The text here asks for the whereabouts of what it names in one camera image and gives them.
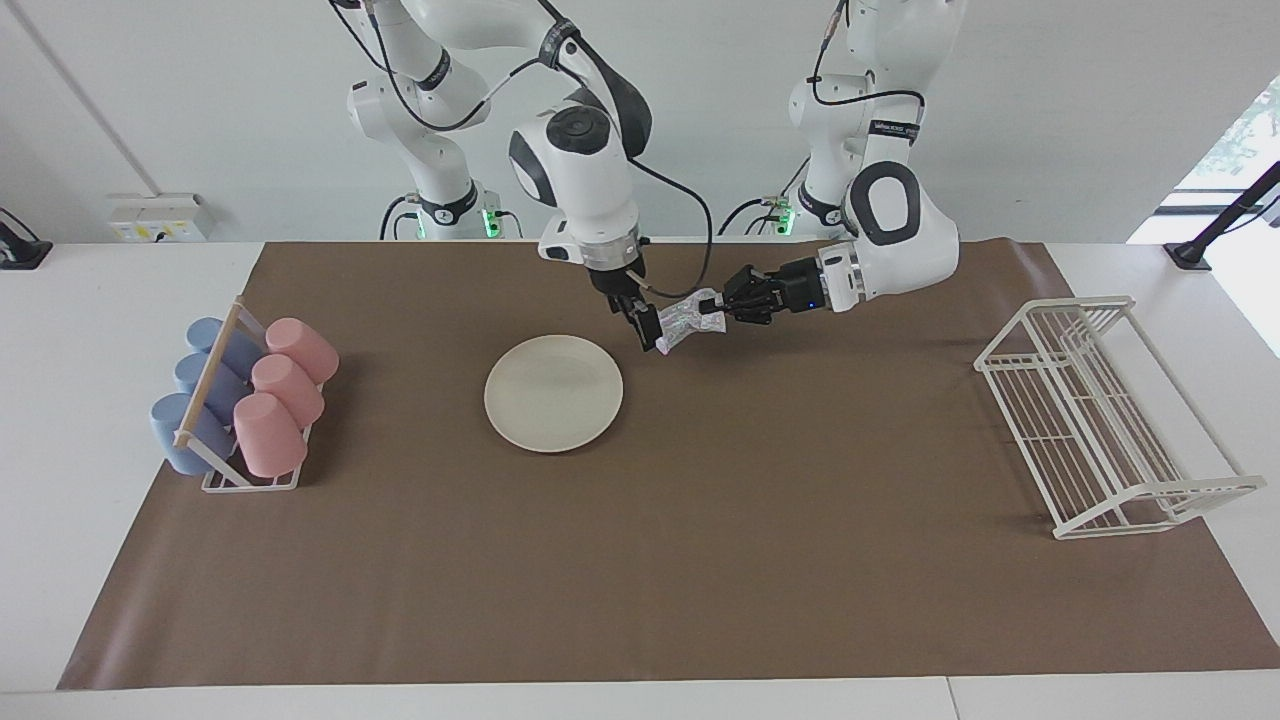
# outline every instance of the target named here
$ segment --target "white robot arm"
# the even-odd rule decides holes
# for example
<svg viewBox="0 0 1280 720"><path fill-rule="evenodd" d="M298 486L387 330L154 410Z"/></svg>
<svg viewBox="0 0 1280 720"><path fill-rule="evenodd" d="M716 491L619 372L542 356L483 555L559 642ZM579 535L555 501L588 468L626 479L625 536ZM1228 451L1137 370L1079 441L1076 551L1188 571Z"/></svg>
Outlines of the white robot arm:
<svg viewBox="0 0 1280 720"><path fill-rule="evenodd" d="M500 85L486 92L445 47L525 47L536 58L507 79L540 63L573 82L576 90L561 105L512 135L511 161L530 197L557 210L539 254L584 265L611 309L627 318L645 350L653 348L662 327L636 282L645 268L628 167L649 142L653 115L635 86L549 0L334 3L356 15L371 59L380 59L384 70L352 90L352 118L408 163L430 238L494 234L495 196L485 201L462 150L439 133L484 122Z"/></svg>
<svg viewBox="0 0 1280 720"><path fill-rule="evenodd" d="M404 106L438 127L461 129L479 124L489 117L484 78L453 60L398 0L369 0L362 6L349 1L339 6L348 8L343 12L358 24L365 46L372 49L372 59L389 60L394 69L394 78L383 72L353 86L347 110L357 128L396 149L408 165L419 223L426 237L492 237L492 213L499 204L498 196L471 177L466 155L457 143L425 127Z"/></svg>
<svg viewBox="0 0 1280 720"><path fill-rule="evenodd" d="M791 119L810 146L809 172L790 196L792 232L845 240L777 272L753 266L724 287L724 311L768 324L773 313L851 310L879 295L950 278L960 234L908 165L924 92L951 54L966 0L841 0L814 77L791 95ZM861 74L819 74L840 23Z"/></svg>

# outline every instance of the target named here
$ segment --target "cup rack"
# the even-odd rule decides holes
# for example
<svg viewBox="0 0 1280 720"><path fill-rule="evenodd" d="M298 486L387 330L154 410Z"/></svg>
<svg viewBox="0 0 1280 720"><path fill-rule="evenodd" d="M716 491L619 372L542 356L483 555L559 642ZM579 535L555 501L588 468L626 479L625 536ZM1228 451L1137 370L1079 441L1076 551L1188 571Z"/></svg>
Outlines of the cup rack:
<svg viewBox="0 0 1280 720"><path fill-rule="evenodd" d="M1132 297L1028 302L974 363L1059 539L1164 532L1266 486L1240 469L1134 319L1133 306ZM1123 325L1140 338L1236 477L1192 479L1170 455L1103 343Z"/></svg>
<svg viewBox="0 0 1280 720"><path fill-rule="evenodd" d="M218 363L223 361L223 355L227 354L227 346L230 343L232 334L237 328L243 329L243 332L248 334L248 337L252 338L259 346L264 348L266 347L266 329L248 311L248 309L244 307L244 297L237 297L232 304L230 310L227 313L227 318L223 320L221 332L218 333L218 338L214 341L214 346L209 351L210 357L205 365L205 372L201 373L200 382L196 383L196 391L192 393L191 404L187 405L187 414L183 415L182 425L174 433L173 445L178 450L189 448L214 468L211 471L205 474L200 486L201 489L207 493L221 495L294 489L298 487L298 478L302 475L301 465L287 475L280 475L278 478L256 478L247 470L241 471L232 465L232 461L237 460L239 443L236 443L234 450L232 451L232 457L229 460L223 460L195 434L196 420L200 418L200 410L205 405L205 400L209 397L209 392L212 388L214 370L218 368ZM319 387L320 391L324 392L324 386L321 384ZM302 439L307 445L311 442L312 427L314 425L308 425L302 430ZM234 427L228 428L228 430L234 436Z"/></svg>

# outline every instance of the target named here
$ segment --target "ceramic plate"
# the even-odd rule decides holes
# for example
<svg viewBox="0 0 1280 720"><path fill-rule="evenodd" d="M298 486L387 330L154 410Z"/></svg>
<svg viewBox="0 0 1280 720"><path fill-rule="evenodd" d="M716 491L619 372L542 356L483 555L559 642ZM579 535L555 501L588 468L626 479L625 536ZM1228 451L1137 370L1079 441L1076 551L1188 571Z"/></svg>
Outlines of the ceramic plate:
<svg viewBox="0 0 1280 720"><path fill-rule="evenodd" d="M511 443L534 452L567 452L600 437L618 416L622 373L594 342L538 337L493 366L484 407Z"/></svg>

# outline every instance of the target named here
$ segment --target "white wall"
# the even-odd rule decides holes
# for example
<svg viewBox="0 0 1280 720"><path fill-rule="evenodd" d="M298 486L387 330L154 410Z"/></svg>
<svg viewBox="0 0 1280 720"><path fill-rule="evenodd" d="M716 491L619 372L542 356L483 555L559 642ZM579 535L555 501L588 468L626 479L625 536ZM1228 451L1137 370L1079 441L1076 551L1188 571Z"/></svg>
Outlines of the white wall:
<svg viewBox="0 0 1280 720"><path fill-rule="evenodd" d="M343 108L367 63L324 0L0 3L0 202L65 241L109 240L109 192L141 181L14 26L17 4L146 173L198 192L218 240L371 237L407 190ZM804 156L786 118L831 0L559 0L648 96L646 160L718 215L777 191ZM918 170L968 238L1123 242L1280 73L1274 0L972 0L931 92ZM511 50L457 53L495 78ZM457 133L526 229L548 213L506 161L511 127L568 86L530 72ZM687 199L637 178L652 234L699 232Z"/></svg>

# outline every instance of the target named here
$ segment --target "pink plastic cup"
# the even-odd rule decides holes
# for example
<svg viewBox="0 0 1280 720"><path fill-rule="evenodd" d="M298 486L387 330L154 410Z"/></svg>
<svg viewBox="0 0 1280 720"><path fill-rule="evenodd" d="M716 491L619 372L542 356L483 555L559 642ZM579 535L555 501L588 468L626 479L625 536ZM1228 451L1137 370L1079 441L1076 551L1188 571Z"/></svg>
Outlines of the pink plastic cup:
<svg viewBox="0 0 1280 720"><path fill-rule="evenodd" d="M236 404L236 438L248 471L259 478L287 475L307 459L297 423L274 395L256 392Z"/></svg>
<svg viewBox="0 0 1280 720"><path fill-rule="evenodd" d="M306 428L324 413L324 396L301 365L285 355L268 355L253 365L253 389L274 395L298 428Z"/></svg>
<svg viewBox="0 0 1280 720"><path fill-rule="evenodd" d="M288 355L311 375L314 384L324 384L338 372L338 351L320 337L311 325L297 318L284 318L266 328L266 346L271 352Z"/></svg>

